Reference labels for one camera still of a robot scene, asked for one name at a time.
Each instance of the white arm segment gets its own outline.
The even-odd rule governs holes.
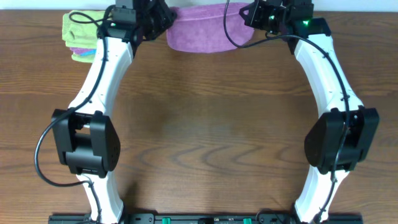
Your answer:
[[[330,58],[335,63],[340,77],[343,80],[347,94],[349,95],[349,109],[358,110],[358,106],[362,106],[363,104],[348,84],[343,70],[337,61],[333,48],[333,39],[327,37],[325,34],[310,35],[308,39],[329,53]],[[345,104],[342,100],[343,94],[336,73],[323,54],[315,47],[312,47],[302,40],[298,42],[294,54],[303,67],[310,82],[311,89],[317,102],[319,117],[323,113],[330,112],[332,108],[345,111]],[[348,174],[349,172],[345,170],[336,171],[338,182],[335,185],[330,202],[326,207],[326,212],[322,213],[321,221],[328,219],[329,206],[336,194],[338,186]],[[319,213],[320,208],[325,204],[331,188],[330,175],[331,172],[322,175],[319,173],[318,168],[310,166],[303,192],[295,203],[295,209],[301,222],[310,223],[314,216]]]
[[[121,79],[133,61],[133,52],[130,43],[122,42],[121,39],[106,37],[108,48],[108,61],[101,77],[101,81],[91,98],[91,103],[87,103],[80,108],[78,113],[94,114],[95,111],[102,111],[104,115],[112,116],[113,103],[118,93]],[[83,84],[77,97],[70,103],[69,107],[79,105],[92,90],[95,81],[100,73],[103,58],[103,41],[97,41],[97,51],[94,62],[90,68],[86,81]],[[94,189],[99,199],[101,207],[101,223],[119,223],[123,212],[123,202],[118,193],[118,186],[114,172],[108,172],[106,177],[100,179],[97,175],[82,174],[77,175],[79,180],[88,180],[94,183]],[[98,209],[94,196],[88,184],[83,184],[91,206],[91,219],[96,220]]]

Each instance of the purple folded cloth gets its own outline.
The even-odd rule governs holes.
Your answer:
[[[239,45],[249,41],[254,29],[244,25],[239,10],[247,3],[231,3],[226,16],[229,36]],[[177,19],[167,30],[167,43],[174,50],[196,53],[223,52],[236,49],[225,36],[225,4],[177,8]]]
[[[69,49],[73,51],[73,53],[78,55],[94,50],[94,49],[84,49],[80,47],[70,47]]]

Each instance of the white wall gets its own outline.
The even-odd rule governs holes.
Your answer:
[[[253,2],[254,0],[231,0]],[[115,0],[0,0],[0,9],[105,9]],[[169,6],[224,3],[225,0],[166,0]],[[398,12],[398,0],[313,0],[316,11]]]

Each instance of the wood grain surface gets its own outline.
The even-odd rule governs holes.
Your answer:
[[[63,13],[0,11],[0,223],[90,211],[83,187],[49,186],[33,166],[53,110],[68,106],[90,69],[70,58]],[[331,211],[397,223],[398,14],[317,14],[329,22],[354,91],[381,117],[368,158],[342,183]],[[163,35],[140,46],[116,99],[119,192],[129,211],[288,210],[307,176],[303,140],[316,121],[310,85],[282,41],[187,54]],[[76,180],[60,165],[52,134],[40,164],[53,180]]]

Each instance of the robotic arm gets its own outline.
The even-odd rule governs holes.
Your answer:
[[[285,39],[292,54],[302,65],[318,105],[319,120],[305,139],[305,153],[310,170],[301,196],[294,204],[292,223],[310,223],[321,214],[320,221],[328,220],[328,208],[333,197],[356,163],[366,157],[379,117],[375,109],[365,109],[361,100],[354,94],[338,63],[333,49],[331,32],[324,19],[312,18],[311,0],[256,0],[241,9],[241,16],[247,26],[266,30],[271,34],[293,34],[308,39],[321,47],[332,59],[344,88],[349,96],[348,103],[352,122],[345,124],[345,102],[341,85],[331,64],[314,46],[297,39]],[[89,103],[53,127],[60,162],[67,165],[79,180],[89,180],[93,186],[83,184],[91,205],[90,219],[97,223],[129,223],[124,214],[124,205],[118,194],[113,170],[118,163],[120,141],[111,122],[113,103],[121,79],[132,64],[138,46],[145,40],[154,40],[172,24],[176,15],[167,7],[164,0],[116,0],[112,11],[113,20],[104,21],[106,34],[107,61],[103,76]],[[104,54],[103,40],[99,39],[97,53],[90,72],[77,97],[70,103],[74,108],[85,100],[93,89],[102,65]],[[65,111],[55,110],[53,120]],[[341,151],[335,176],[337,183],[332,189],[331,172],[338,143],[344,125],[349,132]],[[90,134],[77,133],[89,128]],[[95,189],[97,197],[90,187]],[[324,212],[320,208],[326,204]],[[220,219],[205,216],[154,216],[149,220],[170,224],[180,220],[180,224],[205,224],[202,219],[211,218],[211,223]],[[239,217],[229,217],[231,224],[237,224]],[[248,220],[242,217],[239,222],[251,224],[259,221],[257,217]],[[76,223],[76,217],[51,216],[49,223]]]

